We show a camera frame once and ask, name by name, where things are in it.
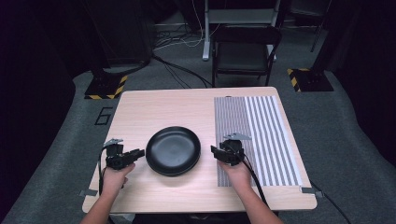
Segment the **black chair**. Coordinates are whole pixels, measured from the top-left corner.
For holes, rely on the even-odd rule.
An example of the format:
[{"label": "black chair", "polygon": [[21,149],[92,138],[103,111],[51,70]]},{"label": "black chair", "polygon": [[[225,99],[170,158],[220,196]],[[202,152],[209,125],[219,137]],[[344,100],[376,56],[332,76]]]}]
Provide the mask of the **black chair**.
[{"label": "black chair", "polygon": [[291,15],[294,18],[313,20],[318,25],[315,41],[311,48],[311,52],[313,52],[331,4],[332,0],[286,0],[284,1],[285,6],[281,6],[280,8],[280,14],[283,17],[279,27],[282,26],[286,15]]},{"label": "black chair", "polygon": [[[272,26],[222,25],[212,35],[212,85],[218,74],[271,75],[275,52],[282,35]],[[268,52],[267,45],[273,46]]]}]

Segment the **striped mat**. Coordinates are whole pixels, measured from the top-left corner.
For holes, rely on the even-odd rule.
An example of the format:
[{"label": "striped mat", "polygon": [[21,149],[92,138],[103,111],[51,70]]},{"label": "striped mat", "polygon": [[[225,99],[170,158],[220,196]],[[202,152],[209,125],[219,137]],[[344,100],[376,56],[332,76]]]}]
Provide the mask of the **striped mat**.
[{"label": "striped mat", "polygon": [[[215,97],[215,112],[217,147],[229,133],[251,137],[242,145],[261,186],[302,184],[275,96]],[[219,167],[218,186],[231,186]]]}]

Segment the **forearm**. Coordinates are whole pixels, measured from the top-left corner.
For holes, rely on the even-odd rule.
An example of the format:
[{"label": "forearm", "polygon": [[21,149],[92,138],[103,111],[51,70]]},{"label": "forearm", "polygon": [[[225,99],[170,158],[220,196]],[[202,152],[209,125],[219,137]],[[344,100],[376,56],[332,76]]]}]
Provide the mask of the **forearm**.
[{"label": "forearm", "polygon": [[90,212],[81,220],[80,224],[106,224],[111,206],[116,200],[117,195],[102,194],[91,208]]},{"label": "forearm", "polygon": [[236,193],[247,210],[251,224],[282,223],[251,187],[236,189]]}]

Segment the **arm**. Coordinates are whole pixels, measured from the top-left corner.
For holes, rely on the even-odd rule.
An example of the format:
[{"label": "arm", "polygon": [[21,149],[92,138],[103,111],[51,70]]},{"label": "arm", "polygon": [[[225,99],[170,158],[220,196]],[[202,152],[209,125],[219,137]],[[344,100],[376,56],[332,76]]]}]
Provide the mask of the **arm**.
[{"label": "arm", "polygon": [[107,223],[111,206],[119,195],[122,185],[128,180],[125,176],[134,169],[134,163],[120,171],[106,168],[103,191],[90,212],[81,220],[80,224]]},{"label": "arm", "polygon": [[219,165],[230,178],[252,224],[282,223],[250,186],[251,175],[245,164],[229,166],[219,161]]}]

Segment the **gray carpet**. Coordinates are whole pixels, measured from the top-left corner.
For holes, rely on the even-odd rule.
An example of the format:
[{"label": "gray carpet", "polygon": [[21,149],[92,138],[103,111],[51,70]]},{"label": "gray carpet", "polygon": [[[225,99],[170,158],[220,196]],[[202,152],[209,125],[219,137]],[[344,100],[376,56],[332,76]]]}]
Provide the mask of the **gray carpet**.
[{"label": "gray carpet", "polygon": [[[353,107],[330,72],[332,92],[295,92],[288,68],[310,67],[318,54],[310,53],[312,32],[283,29],[270,86],[277,88],[310,179],[345,212],[352,223],[396,223],[396,169],[386,162],[361,131]],[[186,67],[210,80],[211,62],[203,62],[203,42],[155,50],[170,63]],[[114,68],[119,71],[125,68]],[[177,71],[192,88],[203,88],[196,77]],[[78,196],[92,178],[108,125],[94,125],[103,107],[114,115],[116,100],[84,100],[92,75],[74,79],[75,99],[62,129],[45,159],[3,223],[79,223],[84,213]],[[219,87],[261,86],[265,78],[219,78]],[[129,75],[125,91],[181,89],[164,66],[156,61]],[[329,200],[318,198],[312,211],[281,212],[285,223],[346,223]]]}]

